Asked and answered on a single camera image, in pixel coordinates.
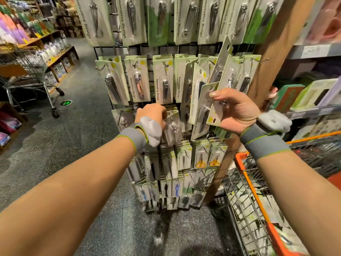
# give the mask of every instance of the forearm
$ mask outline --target forearm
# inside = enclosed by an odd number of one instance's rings
[[[134,155],[117,137],[17,199],[0,214],[1,254],[73,255]]]
[[[341,251],[341,192],[292,151],[257,161],[271,193],[311,255]]]

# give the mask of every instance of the aisle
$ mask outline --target aisle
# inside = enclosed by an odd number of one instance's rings
[[[27,128],[0,156],[0,210],[118,133],[107,90],[94,69],[93,48],[86,39],[71,43],[80,64],[60,84],[66,95],[56,104],[73,103],[59,108],[60,118],[54,119],[48,102],[40,102]],[[124,176],[76,255],[235,255],[228,229],[207,207],[146,215]]]

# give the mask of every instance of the shopping cart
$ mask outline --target shopping cart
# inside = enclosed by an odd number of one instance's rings
[[[14,106],[13,101],[15,101],[21,111],[24,111],[12,96],[13,89],[27,88],[46,92],[51,104],[51,114],[54,118],[58,118],[59,114],[47,85],[53,86],[61,96],[64,96],[64,92],[57,86],[45,82],[46,69],[47,64],[39,54],[37,47],[18,48],[15,45],[0,47],[0,84],[6,90],[11,105]]]
[[[340,179],[341,131],[288,144],[293,152],[320,175],[329,180],[334,176]],[[296,245],[294,248],[278,225],[271,222],[271,216],[267,213],[269,200],[264,200],[271,197],[271,191],[252,156],[247,152],[238,153],[235,164],[236,168],[230,172],[224,187],[231,219],[236,226],[237,236],[240,237],[244,255],[308,255],[303,244],[299,246],[299,250]],[[278,213],[285,222],[279,209]]]

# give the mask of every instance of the cart wheel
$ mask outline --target cart wheel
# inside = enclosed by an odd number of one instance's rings
[[[60,88],[56,88],[56,91],[59,92],[60,96],[64,96],[65,95],[65,93]]]
[[[59,118],[59,113],[56,110],[51,110],[51,114],[54,118]]]

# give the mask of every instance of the fingernail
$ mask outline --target fingernail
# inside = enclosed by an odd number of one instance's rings
[[[219,93],[216,92],[216,91],[210,92],[209,95],[210,95],[211,98],[219,97]]]

